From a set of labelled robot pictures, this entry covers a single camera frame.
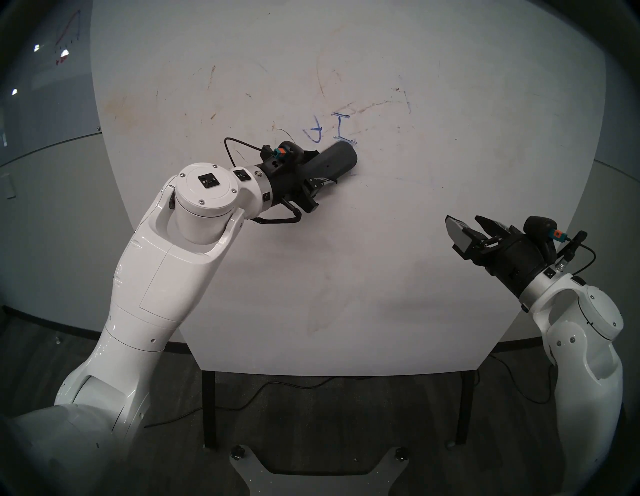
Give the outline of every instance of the black knob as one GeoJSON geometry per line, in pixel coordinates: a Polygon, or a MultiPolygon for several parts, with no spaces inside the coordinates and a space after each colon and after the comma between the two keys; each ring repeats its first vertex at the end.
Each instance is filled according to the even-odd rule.
{"type": "Polygon", "coordinates": [[[234,460],[240,460],[241,458],[244,458],[244,448],[239,444],[236,444],[235,446],[233,446],[233,448],[231,448],[230,456],[234,460]]]}
{"type": "Polygon", "coordinates": [[[406,461],[409,459],[409,450],[405,447],[400,447],[396,449],[396,460],[397,461],[406,461]]]}

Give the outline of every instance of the black end effector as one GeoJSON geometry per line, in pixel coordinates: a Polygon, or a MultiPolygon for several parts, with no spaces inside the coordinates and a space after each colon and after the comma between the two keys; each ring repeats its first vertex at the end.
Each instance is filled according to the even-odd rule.
{"type": "Polygon", "coordinates": [[[568,264],[573,260],[575,256],[575,251],[580,247],[580,245],[587,239],[586,231],[578,231],[573,239],[569,240],[569,243],[558,252],[558,258],[564,259],[564,263],[568,264]]]}
{"type": "Polygon", "coordinates": [[[549,238],[549,232],[557,227],[553,220],[529,217],[524,233],[486,217],[476,216],[476,221],[491,237],[451,216],[446,217],[453,249],[465,260],[485,267],[517,298],[538,274],[556,261],[556,249],[549,238]]]}
{"type": "Polygon", "coordinates": [[[258,167],[266,174],[273,192],[273,205],[281,203],[294,213],[290,219],[260,219],[259,223],[291,223],[301,218],[295,203],[306,213],[318,204],[314,200],[318,191],[328,182],[352,169],[358,161],[353,147],[338,141],[325,151],[303,150],[291,141],[283,141],[275,150],[265,145],[260,152],[262,164],[258,167]]]}

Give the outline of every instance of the floor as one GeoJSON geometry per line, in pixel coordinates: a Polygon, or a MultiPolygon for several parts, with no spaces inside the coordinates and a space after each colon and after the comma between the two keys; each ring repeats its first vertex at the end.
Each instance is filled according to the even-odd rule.
{"type": "MultiPolygon", "coordinates": [[[[66,375],[94,341],[5,317],[0,323],[0,413],[13,417],[53,404],[66,375]]],[[[520,388],[548,394],[542,348],[500,353],[520,388]]],[[[220,449],[202,447],[202,412],[142,429],[125,464],[101,494],[248,495],[228,462],[235,444],[250,446],[273,472],[367,472],[395,445],[409,448],[406,470],[390,495],[548,495],[563,471],[554,400],[538,405],[515,389],[507,370],[488,358],[479,368],[467,445],[454,436],[460,375],[335,380],[315,390],[269,386],[247,409],[218,412],[220,449]]],[[[218,373],[218,404],[239,406],[272,376],[218,373]]],[[[310,385],[319,378],[279,378],[310,385]]],[[[201,404],[200,369],[190,355],[165,353],[152,382],[148,423],[201,404]]]]}

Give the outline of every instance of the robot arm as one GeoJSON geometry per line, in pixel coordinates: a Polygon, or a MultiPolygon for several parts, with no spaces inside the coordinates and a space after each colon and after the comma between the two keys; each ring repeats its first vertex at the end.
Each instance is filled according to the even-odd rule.
{"type": "Polygon", "coordinates": [[[556,254],[553,240],[566,239],[551,219],[529,217],[524,233],[514,226],[477,216],[491,236],[453,217],[445,219],[454,250],[484,266],[519,300],[542,334],[549,360],[558,366],[557,428],[563,446],[563,491],[579,490],[609,452],[622,402],[622,364],[613,340],[622,316],[600,289],[578,276],[563,274],[566,263],[586,238],[580,231],[556,254]],[[560,292],[575,297],[551,325],[549,316],[560,292]]]}
{"type": "Polygon", "coordinates": [[[127,454],[150,406],[162,350],[200,302],[243,223],[299,221],[291,202],[313,211],[325,183],[357,162],[342,141],[322,153],[285,141],[276,150],[263,147],[260,158],[261,164],[232,170],[191,164],[166,182],[118,262],[93,353],[67,376],[53,407],[15,419],[25,450],[63,492],[91,492],[108,463],[127,454]],[[294,217],[258,217],[280,203],[294,217]],[[202,251],[174,243],[168,233],[173,215],[180,235],[202,251]]]}

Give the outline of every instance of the blue marker writing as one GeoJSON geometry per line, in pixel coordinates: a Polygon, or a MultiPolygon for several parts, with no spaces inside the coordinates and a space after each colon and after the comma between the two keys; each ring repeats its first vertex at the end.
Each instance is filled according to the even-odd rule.
{"type": "Polygon", "coordinates": [[[316,120],[316,126],[312,127],[311,129],[303,129],[302,132],[304,132],[307,135],[307,138],[309,138],[314,143],[320,143],[320,140],[322,139],[322,127],[320,127],[320,123],[318,122],[318,117],[314,115],[314,119],[316,120]],[[307,131],[317,131],[318,140],[316,141],[311,136],[309,136],[309,133],[307,131]]]}
{"type": "Polygon", "coordinates": [[[342,123],[342,118],[344,117],[345,119],[348,119],[348,118],[351,118],[351,116],[347,114],[340,114],[338,112],[333,112],[332,115],[335,115],[338,118],[338,136],[334,136],[333,138],[340,141],[346,141],[350,145],[355,145],[356,144],[355,140],[349,140],[340,135],[340,124],[342,123]]]}

